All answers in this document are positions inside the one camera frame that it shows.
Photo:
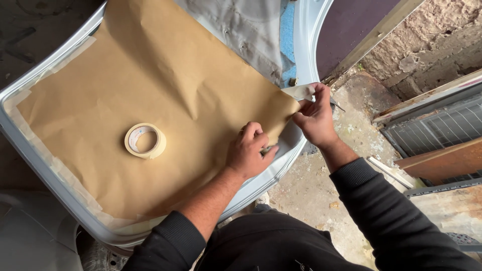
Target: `hand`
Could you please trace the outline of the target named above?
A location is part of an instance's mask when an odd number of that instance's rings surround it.
[[[333,128],[333,115],[330,107],[330,88],[322,83],[312,83],[315,88],[315,102],[299,101],[301,109],[293,115],[293,122],[303,134],[321,151],[339,140]]]
[[[248,122],[238,138],[229,145],[226,167],[234,170],[244,180],[263,172],[273,161],[278,146],[273,146],[262,156],[261,148],[268,146],[268,135],[263,133],[261,125],[257,122]]]

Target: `black sleeve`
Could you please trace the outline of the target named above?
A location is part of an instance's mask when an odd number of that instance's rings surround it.
[[[191,221],[172,211],[134,248],[122,271],[188,271],[205,246]]]
[[[452,239],[359,158],[330,175],[381,271],[482,270]]]

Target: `masking tape roll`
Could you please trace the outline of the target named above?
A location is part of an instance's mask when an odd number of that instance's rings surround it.
[[[155,132],[156,145],[146,152],[139,152],[136,143],[138,139],[147,132]],[[132,154],[144,159],[154,159],[158,157],[166,148],[166,136],[154,125],[150,123],[140,123],[134,125],[125,135],[125,147]]]

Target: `brown masking paper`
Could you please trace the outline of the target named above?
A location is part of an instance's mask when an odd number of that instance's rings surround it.
[[[114,218],[169,213],[219,171],[248,121],[260,122],[275,144],[299,109],[170,0],[110,1],[94,37],[17,108]],[[142,122],[166,135],[153,160],[124,146]]]

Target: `metal grille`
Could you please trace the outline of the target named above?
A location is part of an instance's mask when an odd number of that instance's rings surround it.
[[[482,135],[482,94],[382,129],[405,157],[443,149]],[[482,171],[443,180],[453,183],[482,177]]]

